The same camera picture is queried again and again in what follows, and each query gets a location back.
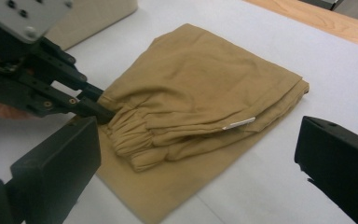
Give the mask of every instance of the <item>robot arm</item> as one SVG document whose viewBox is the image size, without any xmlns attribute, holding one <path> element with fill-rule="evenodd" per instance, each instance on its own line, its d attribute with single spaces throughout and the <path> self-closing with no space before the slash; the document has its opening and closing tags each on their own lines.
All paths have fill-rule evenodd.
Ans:
<svg viewBox="0 0 358 224">
<path fill-rule="evenodd" d="M 0 1 L 0 103 L 38 117 L 73 112 L 108 122 L 114 113 L 96 103 L 103 91 L 76 70 L 74 57 L 43 37 L 72 3 L 21 3 Z M 73 97 L 58 91 L 51 86 L 54 81 L 81 93 Z"/>
</svg>

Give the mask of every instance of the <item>beige machine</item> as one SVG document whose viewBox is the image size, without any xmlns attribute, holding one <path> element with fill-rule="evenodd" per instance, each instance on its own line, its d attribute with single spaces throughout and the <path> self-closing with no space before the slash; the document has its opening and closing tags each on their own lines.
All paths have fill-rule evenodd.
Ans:
<svg viewBox="0 0 358 224">
<path fill-rule="evenodd" d="M 62 49 L 69 49 L 130 15 L 137 7 L 137 0 L 76 0 L 46 37 Z"/>
</svg>

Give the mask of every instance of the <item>white surface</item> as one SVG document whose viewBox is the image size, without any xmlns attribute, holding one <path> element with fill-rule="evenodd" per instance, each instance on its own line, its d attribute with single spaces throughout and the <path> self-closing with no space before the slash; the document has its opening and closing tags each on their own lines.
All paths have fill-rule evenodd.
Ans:
<svg viewBox="0 0 358 224">
<path fill-rule="evenodd" d="M 69 50 L 89 82 L 104 89 L 153 38 L 184 23 L 209 30 L 300 74 L 310 93 L 277 128 L 163 223 L 353 223 L 294 163 L 303 116 L 358 133 L 358 46 L 240 0 L 139 0 L 139 9 Z M 0 178 L 69 115 L 0 119 Z M 94 177 L 65 224 L 140 223 Z"/>
</svg>

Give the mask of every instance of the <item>tan fabric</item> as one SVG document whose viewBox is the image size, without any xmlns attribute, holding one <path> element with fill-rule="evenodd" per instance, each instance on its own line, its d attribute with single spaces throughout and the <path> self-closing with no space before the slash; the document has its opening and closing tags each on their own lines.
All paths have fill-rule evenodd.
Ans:
<svg viewBox="0 0 358 224">
<path fill-rule="evenodd" d="M 112 150 L 143 171 L 224 147 L 265 126 L 260 115 L 301 77 L 192 25 L 157 38 L 100 103 L 117 114 Z M 235 138 L 222 128 L 245 119 Z M 217 135 L 224 141 L 217 141 Z"/>
<path fill-rule="evenodd" d="M 100 126 L 98 175 L 142 221 L 160 222 L 274 127 L 308 88 L 298 75 L 184 25 L 157 38 L 104 92 L 100 103 L 117 114 Z"/>
</svg>

